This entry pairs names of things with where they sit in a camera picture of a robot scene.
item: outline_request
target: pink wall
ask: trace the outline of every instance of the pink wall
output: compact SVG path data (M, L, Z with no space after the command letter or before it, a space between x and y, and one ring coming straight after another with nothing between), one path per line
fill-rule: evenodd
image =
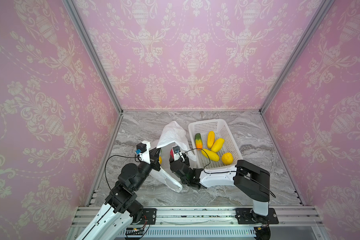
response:
M65 239L116 115L61 1L0 1L0 240Z
M123 109L258 109L320 0L75 0Z
M266 119L332 239L360 239L360 0L335 1Z

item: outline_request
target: marble floor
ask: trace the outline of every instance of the marble floor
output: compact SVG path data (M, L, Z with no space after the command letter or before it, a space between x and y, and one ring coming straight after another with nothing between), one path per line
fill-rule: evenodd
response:
M179 111L179 112L124 112L112 154L134 156L136 144L160 138L163 127L171 121L187 132L189 146L192 148L188 124L207 119L224 119L241 151L243 158L271 173L270 204L299 204L285 169L273 147L269 135L261 121L258 110L253 111ZM122 167L133 159L114 157L107 164L107 178L114 186ZM194 190L183 186L180 193L174 192L153 177L149 176L137 193L137 200L144 206L184 206L184 205L251 205L252 200L234 186L216 186ZM109 194L103 176L95 205L101 206Z

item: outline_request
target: black cable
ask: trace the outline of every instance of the black cable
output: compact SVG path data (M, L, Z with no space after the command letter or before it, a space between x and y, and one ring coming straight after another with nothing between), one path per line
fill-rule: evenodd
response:
M205 171L205 167L206 167L206 166L208 166L209 164L211 164L211 159L209 158L208 154L206 153L206 151L205 151L204 149L202 149L202 148L194 148L194 149L191 149L191 150L186 151L185 153L187 153L187 152L189 152L189 151L192 151L192 150L195 150L195 149L200 149L200 150L204 151L204 152L205 152L205 154L207 155L208 159L209 159L209 163L203 167L203 171L204 171L206 174L217 174L217 173L237 172L237 171L226 171L226 172L206 172L206 171ZM269 188L267 188L266 186L262 185L261 183L259 183L258 181L254 180L254 179L253 179L253 178L251 178L250 176L243 175L243 177L247 177L247 178L249 178L250 180L252 180L252 181L254 181L254 182L256 182L256 183L260 184L260 185L261 185L261 186L263 186L266 190L268 190L268 191L269 191L269 193L272 195L272 197L276 198L276 195L275 195L275 194L274 194L274 193L273 193L273 192L272 192Z
M112 204L111 204L111 206L109 207L109 209L106 211L105 214L103 214L103 215L101 216L101 218L95 223L95 225L92 226L92 228L91 228L91 229L87 232L87 234L83 237L83 240L84 240L84 238L86 238L87 235L92 231L92 229L96 226L96 224L98 224L98 223L100 222L100 220L107 214L107 212L110 210L110 208L112 207L112 205L113 205L113 198L112 198Z
M143 230L144 231L144 229L145 229L145 226L147 225L147 217L145 216L145 215L143 215L143 217L145 218L145 223L144 223L144 225L141 227L141 228L139 228L139 231L140 230ZM134 236L134 235L137 235L137 233L136 232L130 232L130 233L125 233L125 236L127 237L127 238L129 238L128 236Z
M111 157L115 157L115 156L125 157L125 158L134 158L134 159L136 160L136 155L135 155L134 157L126 157L126 156L121 156L121 155L112 155L112 156L110 156L110 157L107 159L106 164L105 164L105 166L104 166L104 176L105 176L105 178L106 178L107 185L108 185L108 187L109 187L109 189L110 189L111 191L112 191L112 189L110 188L110 185L109 185L109 183L108 183L106 169L107 169L107 163L108 163L108 161L111 159Z
M137 155L135 155L135 162L141 162L140 160L136 160Z
M149 226L148 226L148 228L147 228L147 230L145 231L145 233L141 236L141 238L143 238L144 237L144 235L148 232L148 230L149 230L149 227L151 226L151 224L149 224Z

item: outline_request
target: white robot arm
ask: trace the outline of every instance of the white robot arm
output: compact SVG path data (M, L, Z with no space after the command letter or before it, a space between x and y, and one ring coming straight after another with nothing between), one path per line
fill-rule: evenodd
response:
M195 189L217 185L236 186L253 201L255 218L268 215L269 206L269 172L247 161L238 160L236 165L214 169L191 169L185 154L178 146L173 147L170 159L171 171L182 181Z
M160 171L160 149L149 150L150 143L143 141L137 145L136 154L140 159L137 166L126 164L115 187L110 191L99 212L77 237L76 240L114 240L121 231L131 223L138 223L143 216L143 206L136 201L137 191L151 170ZM186 154L180 152L178 146L173 147L170 158L173 171L183 184L195 189L216 185L237 186L253 199L252 218L254 222L267 224L269 203L269 172L247 161L239 160L235 166L221 167L207 170L191 169Z

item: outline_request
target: plastic bag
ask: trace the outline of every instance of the plastic bag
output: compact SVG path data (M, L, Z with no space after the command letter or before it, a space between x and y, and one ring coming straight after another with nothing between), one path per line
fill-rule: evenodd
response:
M183 185L179 183L179 178L170 170L169 164L169 152L173 146L178 145L182 152L190 150L188 140L185 137L185 130L180 127L176 121L172 121L163 128L160 139L151 143L151 148L160 148L160 156L162 157L162 163L160 171L152 170L150 175L159 180L163 184L167 185L175 192L180 192L183 189ZM191 152L186 153L190 166L196 167L196 156Z
M151 142L151 149L155 148L157 143L158 140ZM180 192L183 189L183 185L179 183L180 179L170 170L169 165L169 151L172 146L168 145L161 148L160 156L162 157L162 163L160 171L152 170L149 175L167 185L171 190Z
M185 130L180 127L176 121L172 121L164 127L157 147L164 147L173 142L180 147L182 152L191 150L188 144L188 140L185 137ZM192 160L189 161L191 168L196 167L196 156L193 154L193 152L189 151L186 154L189 160Z

